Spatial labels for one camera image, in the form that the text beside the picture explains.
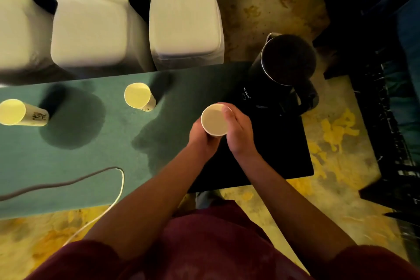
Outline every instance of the person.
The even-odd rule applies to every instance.
[[[230,108],[223,108],[230,150],[310,275],[277,251],[234,201],[216,198],[173,218],[220,142],[198,119],[187,146],[158,175],[27,279],[420,279],[390,251],[357,246],[264,161],[249,117],[223,104]]]

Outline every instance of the hand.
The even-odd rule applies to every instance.
[[[233,104],[222,104],[226,105],[226,107],[222,108],[222,112],[228,123],[228,145],[236,160],[238,158],[258,155],[249,117]]]
[[[199,156],[203,157],[204,162],[207,162],[216,153],[219,147],[220,138],[214,138],[207,134],[201,125],[201,118],[192,124],[189,132],[188,146],[198,151]]]

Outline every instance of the forearm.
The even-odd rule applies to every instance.
[[[259,154],[238,160],[279,229],[313,275],[355,242],[299,194]]]
[[[100,219],[85,239],[111,246],[123,259],[144,254],[165,227],[201,172],[205,160],[193,146],[184,148]]]

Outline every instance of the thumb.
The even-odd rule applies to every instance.
[[[241,126],[238,123],[238,120],[235,117],[235,114],[226,105],[222,107],[222,113],[223,113],[223,117],[228,123],[229,132],[232,130],[237,130],[241,128]]]

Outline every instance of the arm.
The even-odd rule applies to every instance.
[[[109,245],[123,259],[144,254],[214,155],[219,142],[220,139],[207,135],[198,119],[188,145],[158,175],[112,208],[84,238]]]
[[[313,276],[322,276],[328,262],[355,242],[263,160],[249,117],[226,105],[233,111],[223,109],[230,150],[304,266]]]

